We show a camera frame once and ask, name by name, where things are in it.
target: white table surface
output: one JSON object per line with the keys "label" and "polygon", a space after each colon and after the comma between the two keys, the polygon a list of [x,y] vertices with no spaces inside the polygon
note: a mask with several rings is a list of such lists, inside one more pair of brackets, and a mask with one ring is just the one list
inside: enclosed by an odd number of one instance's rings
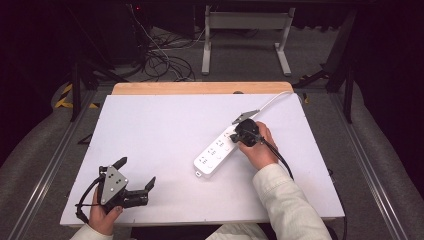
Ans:
{"label": "white table surface", "polygon": [[[253,188],[256,170],[238,149],[210,178],[195,176],[194,159],[242,112],[260,109],[275,94],[108,96],[60,224],[79,226],[75,204],[98,177],[99,166],[122,157],[127,190],[156,176],[147,206],[125,209],[117,225],[266,222]],[[323,218],[344,216],[296,94],[283,94],[255,120],[271,129],[295,182]],[[92,192],[85,203],[91,203]],[[83,208],[88,216],[89,207]]]}

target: electrical outlet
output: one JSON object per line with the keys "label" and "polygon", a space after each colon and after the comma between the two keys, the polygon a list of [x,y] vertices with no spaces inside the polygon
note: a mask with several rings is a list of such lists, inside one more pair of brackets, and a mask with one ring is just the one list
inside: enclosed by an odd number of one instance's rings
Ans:
{"label": "electrical outlet", "polygon": [[224,162],[227,156],[236,149],[237,144],[230,136],[235,134],[235,126],[230,126],[220,134],[195,160],[194,168],[197,177],[209,178]]}

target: white cloth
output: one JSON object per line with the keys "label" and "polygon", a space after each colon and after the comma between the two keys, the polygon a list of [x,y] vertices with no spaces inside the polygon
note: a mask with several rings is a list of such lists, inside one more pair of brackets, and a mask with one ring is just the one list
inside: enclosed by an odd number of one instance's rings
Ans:
{"label": "white cloth", "polygon": [[[331,240],[330,234],[303,191],[278,164],[256,173],[253,185],[259,194],[278,240]],[[72,240],[111,240],[84,225]],[[257,224],[224,224],[206,240],[267,240]]]}
{"label": "white cloth", "polygon": [[71,240],[112,240],[112,236],[106,236],[92,229],[90,225],[85,224],[75,233]]}

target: person's left hand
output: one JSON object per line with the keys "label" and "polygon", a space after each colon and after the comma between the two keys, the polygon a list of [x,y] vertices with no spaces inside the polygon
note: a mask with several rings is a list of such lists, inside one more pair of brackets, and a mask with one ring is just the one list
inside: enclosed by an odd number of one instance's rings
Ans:
{"label": "person's left hand", "polygon": [[[94,204],[98,204],[97,188],[93,195],[93,205]],[[121,206],[116,206],[106,215],[101,205],[91,206],[88,225],[98,233],[111,236],[113,234],[113,224],[122,212],[123,208]]]}

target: person's right hand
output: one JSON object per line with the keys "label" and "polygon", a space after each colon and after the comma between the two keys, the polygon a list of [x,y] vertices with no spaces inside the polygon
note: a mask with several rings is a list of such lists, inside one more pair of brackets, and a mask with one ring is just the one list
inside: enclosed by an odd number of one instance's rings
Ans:
{"label": "person's right hand", "polygon": [[[256,124],[259,127],[259,133],[262,137],[273,145],[275,149],[278,149],[275,145],[274,139],[272,139],[272,135],[268,127],[262,122],[256,122]],[[266,144],[256,143],[253,147],[248,147],[242,142],[239,142],[238,145],[240,150],[249,158],[252,165],[258,170],[261,170],[269,164],[278,163],[278,158],[271,152]]]}
{"label": "person's right hand", "polygon": [[108,214],[105,213],[102,206],[97,203],[97,187],[93,194],[93,205],[90,209],[90,219],[88,225],[98,233],[103,235],[113,235],[113,224],[123,212],[121,206],[116,206]]}

